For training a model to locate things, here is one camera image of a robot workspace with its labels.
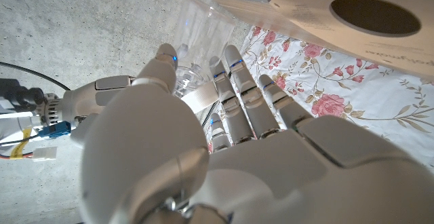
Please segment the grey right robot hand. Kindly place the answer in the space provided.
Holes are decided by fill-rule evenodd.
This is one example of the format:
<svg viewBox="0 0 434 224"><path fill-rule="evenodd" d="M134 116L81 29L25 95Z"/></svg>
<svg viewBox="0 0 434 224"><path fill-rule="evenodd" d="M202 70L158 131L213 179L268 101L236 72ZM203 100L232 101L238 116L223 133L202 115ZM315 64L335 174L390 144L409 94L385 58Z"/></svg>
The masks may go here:
<svg viewBox="0 0 434 224"><path fill-rule="evenodd" d="M88 128L110 100L135 80L129 75L98 79L75 90L67 90L62 98L49 96L44 107L44 123L68 122L71 125L70 139L80 149Z"/></svg>

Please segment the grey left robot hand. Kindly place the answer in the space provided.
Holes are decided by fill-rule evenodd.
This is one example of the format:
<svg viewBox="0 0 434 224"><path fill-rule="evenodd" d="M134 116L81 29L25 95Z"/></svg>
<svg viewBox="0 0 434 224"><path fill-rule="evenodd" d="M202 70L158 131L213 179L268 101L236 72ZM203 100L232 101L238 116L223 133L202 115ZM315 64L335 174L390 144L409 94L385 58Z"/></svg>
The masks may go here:
<svg viewBox="0 0 434 224"><path fill-rule="evenodd" d="M225 56L232 147L208 151L173 94L178 61L167 43L87 119L86 223L433 222L433 175L413 157L339 117L312 117L266 75L254 81L236 47Z"/></svg>

